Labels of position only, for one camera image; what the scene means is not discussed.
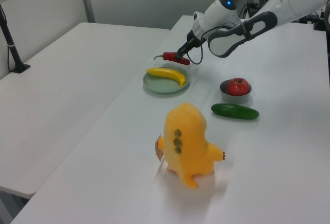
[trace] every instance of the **green cucumber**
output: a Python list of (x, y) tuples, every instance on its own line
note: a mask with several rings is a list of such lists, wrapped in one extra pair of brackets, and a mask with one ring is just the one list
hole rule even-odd
[(256, 119), (259, 116), (258, 111), (235, 104), (214, 104), (211, 110), (216, 115), (239, 119)]

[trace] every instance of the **toy banana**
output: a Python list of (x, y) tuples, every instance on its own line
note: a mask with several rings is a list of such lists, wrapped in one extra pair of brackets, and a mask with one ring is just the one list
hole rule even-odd
[(186, 83), (186, 77), (182, 73), (176, 70), (172, 70), (170, 68), (154, 67), (148, 68), (146, 71), (148, 72), (148, 74), (153, 76), (171, 78), (177, 81), (180, 87), (182, 87)]

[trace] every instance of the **yellow plush toy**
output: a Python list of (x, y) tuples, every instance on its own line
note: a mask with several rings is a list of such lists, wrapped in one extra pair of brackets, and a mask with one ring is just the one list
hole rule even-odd
[(193, 189), (198, 188), (194, 175), (212, 172), (214, 161), (225, 159), (220, 148), (207, 142), (205, 130), (202, 113), (192, 104), (183, 103), (167, 114), (164, 136), (156, 142), (158, 158), (163, 154), (180, 180)]

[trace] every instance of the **toy apple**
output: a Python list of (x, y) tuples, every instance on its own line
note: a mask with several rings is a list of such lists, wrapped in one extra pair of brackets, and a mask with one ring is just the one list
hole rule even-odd
[(228, 94), (232, 96), (242, 96), (249, 93), (249, 83), (244, 78), (234, 78), (228, 84)]

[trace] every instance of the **gray bowl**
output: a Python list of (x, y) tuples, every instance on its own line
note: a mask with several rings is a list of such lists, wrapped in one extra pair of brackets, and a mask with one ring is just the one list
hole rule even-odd
[(229, 82), (230, 80), (226, 80), (220, 84), (220, 92), (221, 92), (222, 100), (224, 102), (230, 104), (237, 104), (237, 105), (247, 102), (252, 90), (251, 85), (249, 84), (249, 92), (247, 94), (241, 96), (232, 96), (228, 94), (228, 90), (227, 90)]

